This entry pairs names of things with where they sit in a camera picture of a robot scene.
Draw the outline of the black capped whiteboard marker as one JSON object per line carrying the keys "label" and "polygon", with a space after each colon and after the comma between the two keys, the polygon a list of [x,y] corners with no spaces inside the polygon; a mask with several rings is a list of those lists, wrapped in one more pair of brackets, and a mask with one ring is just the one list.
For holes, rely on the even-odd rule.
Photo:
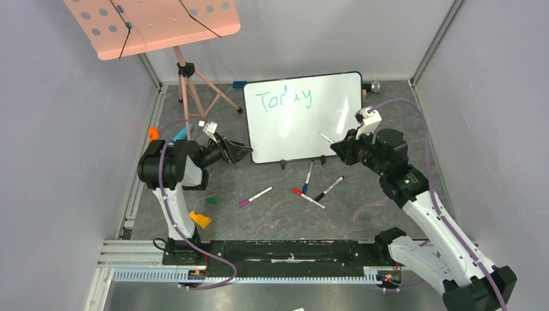
{"label": "black capped whiteboard marker", "polygon": [[327,195],[327,193],[329,193],[331,190],[333,190],[338,184],[340,184],[342,181],[344,180],[344,176],[340,176],[339,178],[337,178],[327,189],[325,189],[324,191],[322,191],[319,195],[317,195],[314,200],[316,202],[319,202],[321,201],[321,199],[323,199],[323,197],[325,197],[325,195]]}

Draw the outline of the black microphone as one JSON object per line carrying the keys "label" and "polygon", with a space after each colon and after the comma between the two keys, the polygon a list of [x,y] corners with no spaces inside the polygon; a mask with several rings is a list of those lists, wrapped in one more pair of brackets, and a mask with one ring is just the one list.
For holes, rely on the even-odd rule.
{"label": "black microphone", "polygon": [[381,84],[378,81],[373,82],[363,82],[362,90],[367,93],[379,94],[381,92]]}

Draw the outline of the magenta capped whiteboard marker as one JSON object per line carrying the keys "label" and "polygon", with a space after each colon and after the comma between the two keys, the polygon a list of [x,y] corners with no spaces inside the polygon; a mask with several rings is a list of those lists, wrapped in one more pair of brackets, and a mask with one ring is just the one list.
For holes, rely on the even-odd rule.
{"label": "magenta capped whiteboard marker", "polygon": [[269,191],[273,190],[273,189],[274,189],[274,187],[273,187],[273,186],[270,186],[270,187],[264,189],[263,191],[259,192],[258,194],[255,194],[254,196],[252,196],[252,197],[250,197],[250,198],[248,198],[248,199],[246,199],[246,200],[240,202],[238,206],[239,206],[240,208],[242,208],[242,207],[246,206],[247,204],[253,202],[253,201],[256,200],[257,198],[259,198],[260,196],[262,196],[262,195],[268,193]]}

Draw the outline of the green capped whiteboard marker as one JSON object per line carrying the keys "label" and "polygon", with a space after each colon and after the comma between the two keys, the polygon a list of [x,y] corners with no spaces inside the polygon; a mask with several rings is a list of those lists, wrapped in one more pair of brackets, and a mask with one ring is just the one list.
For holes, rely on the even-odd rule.
{"label": "green capped whiteboard marker", "polygon": [[330,144],[333,144],[335,141],[333,141],[332,139],[330,139],[327,135],[323,134],[323,133],[319,133],[320,136],[325,139],[327,142],[329,142]]}

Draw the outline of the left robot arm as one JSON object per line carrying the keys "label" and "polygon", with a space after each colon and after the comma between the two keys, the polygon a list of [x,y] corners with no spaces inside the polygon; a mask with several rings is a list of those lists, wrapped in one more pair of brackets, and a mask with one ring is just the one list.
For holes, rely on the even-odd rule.
{"label": "left robot arm", "polygon": [[165,239],[164,265],[203,264],[203,253],[197,225],[190,216],[184,192],[205,190],[208,185],[207,167],[223,161],[236,164],[253,151],[243,143],[228,140],[216,133],[201,146],[196,141],[168,142],[154,139],[141,155],[137,173],[139,180],[150,189],[166,218],[168,237]]}

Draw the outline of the red capped whiteboard marker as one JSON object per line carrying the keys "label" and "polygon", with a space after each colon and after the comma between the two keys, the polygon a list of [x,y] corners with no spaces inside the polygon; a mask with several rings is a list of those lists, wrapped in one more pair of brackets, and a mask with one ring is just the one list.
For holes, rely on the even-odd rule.
{"label": "red capped whiteboard marker", "polygon": [[309,196],[307,196],[306,194],[304,194],[303,192],[301,192],[300,190],[298,190],[297,188],[292,188],[291,189],[295,194],[297,194],[298,196],[302,197],[303,199],[319,206],[321,209],[324,209],[324,210],[327,210],[328,208],[322,204],[320,204],[319,202],[315,201],[313,198],[310,198]]}

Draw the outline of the yellow stepped block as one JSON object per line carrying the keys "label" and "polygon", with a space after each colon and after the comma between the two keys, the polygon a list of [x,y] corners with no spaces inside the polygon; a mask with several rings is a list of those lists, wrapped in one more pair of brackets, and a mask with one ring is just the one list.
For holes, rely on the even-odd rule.
{"label": "yellow stepped block", "polygon": [[197,214],[194,211],[191,211],[189,216],[202,229],[206,229],[212,221],[210,217],[203,214]]}

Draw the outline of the pink music stand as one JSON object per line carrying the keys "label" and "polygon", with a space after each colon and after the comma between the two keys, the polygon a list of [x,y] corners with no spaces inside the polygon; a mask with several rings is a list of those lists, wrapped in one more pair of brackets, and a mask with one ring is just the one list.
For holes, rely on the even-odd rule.
{"label": "pink music stand", "polygon": [[181,46],[222,38],[241,28],[235,1],[79,1],[65,2],[100,60],[172,48],[177,57],[179,100],[190,118],[188,97],[206,117],[220,98],[242,109],[185,60]]}

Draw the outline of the blue capped whiteboard marker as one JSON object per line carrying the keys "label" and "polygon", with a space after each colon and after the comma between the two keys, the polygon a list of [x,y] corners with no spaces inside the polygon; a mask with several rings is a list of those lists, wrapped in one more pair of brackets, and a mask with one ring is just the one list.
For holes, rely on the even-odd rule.
{"label": "blue capped whiteboard marker", "polygon": [[304,185],[302,187],[302,193],[303,194],[306,194],[307,191],[308,191],[309,181],[310,181],[310,178],[311,178],[313,167],[314,167],[314,161],[310,161],[308,172],[306,174],[306,179],[305,179]]}

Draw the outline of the blue lego brick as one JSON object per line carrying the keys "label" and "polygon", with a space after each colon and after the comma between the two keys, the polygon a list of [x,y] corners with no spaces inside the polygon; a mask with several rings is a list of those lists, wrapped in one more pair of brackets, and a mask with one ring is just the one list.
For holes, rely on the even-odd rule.
{"label": "blue lego brick", "polygon": [[237,80],[233,81],[232,87],[234,89],[243,89],[247,85],[248,81],[246,80]]}

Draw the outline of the white whiteboard black frame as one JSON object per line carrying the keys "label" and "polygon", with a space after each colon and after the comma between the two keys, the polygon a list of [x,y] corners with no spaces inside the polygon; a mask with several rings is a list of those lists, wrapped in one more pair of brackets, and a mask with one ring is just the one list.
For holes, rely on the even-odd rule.
{"label": "white whiteboard black frame", "polygon": [[332,156],[329,142],[358,122],[358,71],[249,82],[243,88],[251,159],[256,164]]}

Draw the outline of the orange piece left edge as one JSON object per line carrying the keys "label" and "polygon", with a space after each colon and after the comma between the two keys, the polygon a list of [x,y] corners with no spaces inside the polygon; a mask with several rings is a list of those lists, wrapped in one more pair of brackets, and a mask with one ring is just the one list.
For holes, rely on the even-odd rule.
{"label": "orange piece left edge", "polygon": [[149,130],[148,130],[148,136],[149,136],[148,141],[152,142],[152,141],[155,141],[155,140],[159,140],[161,135],[160,135],[160,131],[159,131],[158,128],[150,127]]}

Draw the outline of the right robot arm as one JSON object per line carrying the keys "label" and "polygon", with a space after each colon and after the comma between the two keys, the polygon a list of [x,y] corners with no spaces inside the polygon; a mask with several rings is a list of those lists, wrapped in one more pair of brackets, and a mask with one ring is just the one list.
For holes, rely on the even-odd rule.
{"label": "right robot arm", "polygon": [[410,268],[442,297],[448,310],[505,310],[517,282],[509,266],[498,267],[472,243],[431,192],[429,180],[409,164],[403,133],[376,135],[349,130],[330,148],[345,165],[362,164],[376,173],[386,196],[427,235],[432,254],[394,227],[375,238],[374,257]]}

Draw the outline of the blue cylinder tube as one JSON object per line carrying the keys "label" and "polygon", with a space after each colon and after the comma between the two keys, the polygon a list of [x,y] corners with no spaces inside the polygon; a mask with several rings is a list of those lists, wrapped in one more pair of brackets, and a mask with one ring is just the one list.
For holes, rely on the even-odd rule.
{"label": "blue cylinder tube", "polygon": [[185,140],[188,137],[187,129],[186,127],[183,127],[177,134],[174,135],[172,141],[182,141]]}

